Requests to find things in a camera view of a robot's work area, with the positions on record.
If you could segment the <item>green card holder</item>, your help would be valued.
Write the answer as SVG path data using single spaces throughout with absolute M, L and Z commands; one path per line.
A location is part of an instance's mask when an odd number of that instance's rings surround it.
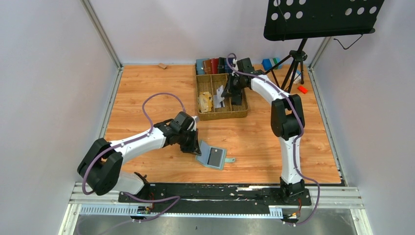
M 201 165 L 217 170 L 223 170 L 225 164 L 236 162 L 236 158 L 228 158 L 227 150 L 207 144 L 205 141 L 200 142 L 201 155 L 196 156 L 196 161 Z

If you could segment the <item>grey credit card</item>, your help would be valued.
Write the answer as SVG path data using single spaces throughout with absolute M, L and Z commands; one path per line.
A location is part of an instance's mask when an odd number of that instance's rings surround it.
M 224 91 L 224 86 L 221 85 L 216 89 L 216 94 L 213 96 L 213 105 L 214 108 L 224 108 L 225 107 L 225 98 L 222 97 L 222 93 Z

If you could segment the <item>dark card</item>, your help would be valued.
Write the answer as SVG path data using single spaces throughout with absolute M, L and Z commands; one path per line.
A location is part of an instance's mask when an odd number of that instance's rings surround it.
M 227 151 L 222 148 L 212 147 L 209 152 L 207 165 L 215 168 L 222 168 L 225 162 Z

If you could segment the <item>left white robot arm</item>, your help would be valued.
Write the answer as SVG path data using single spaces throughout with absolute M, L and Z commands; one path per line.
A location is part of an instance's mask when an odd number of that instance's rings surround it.
M 149 183 L 139 173 L 127 173 L 122 166 L 152 150 L 178 144 L 183 153 L 200 155 L 197 116 L 181 111 L 175 118 L 151 124 L 137 135 L 109 142 L 99 138 L 80 162 L 77 172 L 98 196 L 115 190 L 139 194 Z

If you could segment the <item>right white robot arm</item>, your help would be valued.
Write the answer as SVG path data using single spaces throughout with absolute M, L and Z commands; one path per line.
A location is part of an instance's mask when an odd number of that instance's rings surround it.
M 223 96 L 235 97 L 245 88 L 261 95 L 271 106 L 271 129 L 281 148 L 282 173 L 279 197 L 284 203 L 297 201 L 305 191 L 300 168 L 300 140 L 304 134 L 304 116 L 299 95 L 291 95 L 261 70 L 255 70 L 250 58 L 237 60 L 235 54 L 226 59 L 232 70 Z

